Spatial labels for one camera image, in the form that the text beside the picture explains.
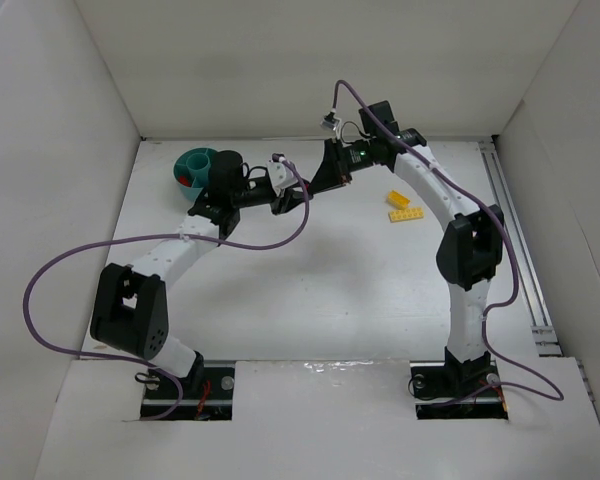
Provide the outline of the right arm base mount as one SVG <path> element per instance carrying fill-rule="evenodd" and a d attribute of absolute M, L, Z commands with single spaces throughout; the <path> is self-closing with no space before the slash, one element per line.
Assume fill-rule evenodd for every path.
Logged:
<path fill-rule="evenodd" d="M 411 362 L 409 393 L 415 399 L 418 420 L 479 420 L 509 418 L 502 391 L 490 387 L 498 381 L 494 363 L 462 379 L 442 361 Z"/>

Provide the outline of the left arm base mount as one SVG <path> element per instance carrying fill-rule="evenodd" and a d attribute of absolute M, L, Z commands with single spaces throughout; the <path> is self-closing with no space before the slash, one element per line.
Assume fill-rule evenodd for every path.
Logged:
<path fill-rule="evenodd" d="M 178 398 L 176 385 L 154 370 L 138 372 L 134 379 L 143 386 L 140 418 L 159 416 L 163 421 L 230 421 L 233 410 L 236 363 L 206 361 L 198 380 L 181 379 L 183 398 L 167 414 Z"/>

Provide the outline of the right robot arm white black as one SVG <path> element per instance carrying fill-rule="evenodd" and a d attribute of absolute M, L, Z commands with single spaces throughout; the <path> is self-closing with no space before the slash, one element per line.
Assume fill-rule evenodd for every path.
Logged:
<path fill-rule="evenodd" d="M 421 400 L 464 396 L 494 371 L 483 326 L 491 281 L 502 260 L 498 229 L 503 213 L 497 206 L 481 210 L 444 182 L 426 140 L 414 129 L 400 130 L 388 102 L 360 109 L 359 115 L 362 139 L 351 144 L 339 137 L 325 141 L 308 191 L 316 195 L 342 187 L 353 172 L 384 165 L 434 214 L 443 230 L 436 265 L 449 289 L 450 334 L 443 363 L 414 363 L 411 386 Z"/>

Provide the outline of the red large lego brick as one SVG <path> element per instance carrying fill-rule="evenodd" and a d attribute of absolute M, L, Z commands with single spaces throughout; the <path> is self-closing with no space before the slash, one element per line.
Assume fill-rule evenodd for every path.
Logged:
<path fill-rule="evenodd" d="M 177 178 L 177 180 L 178 180 L 178 182 L 179 182 L 181 185 L 183 185 L 183 186 L 185 186 L 185 187 L 190 187 L 190 186 L 192 185 L 192 182 L 191 182 L 191 180 L 190 180 L 188 177 L 184 176 L 184 175 L 182 175 L 182 176 L 179 176 L 179 177 Z"/>

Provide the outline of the yellow lego brick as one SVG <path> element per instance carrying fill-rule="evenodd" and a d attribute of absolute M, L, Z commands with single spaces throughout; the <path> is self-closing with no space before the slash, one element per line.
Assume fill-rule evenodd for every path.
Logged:
<path fill-rule="evenodd" d="M 387 203 L 397 210 L 405 210 L 410 205 L 410 199 L 396 190 L 391 190 L 386 197 Z"/>

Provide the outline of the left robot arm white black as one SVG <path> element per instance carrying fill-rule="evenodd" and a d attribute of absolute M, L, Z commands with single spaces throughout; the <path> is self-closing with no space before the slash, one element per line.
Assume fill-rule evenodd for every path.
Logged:
<path fill-rule="evenodd" d="M 194 204 L 176 232 L 147 254 L 102 270 L 90 324 L 93 339 L 178 379 L 198 377 L 201 354 L 170 331 L 168 290 L 203 256 L 230 245 L 243 209 L 268 205 L 278 215 L 307 207 L 311 199 L 306 182 L 284 156 L 258 169 L 260 176 L 252 177 L 233 150 L 198 148 L 176 161 L 174 175 L 194 190 Z"/>

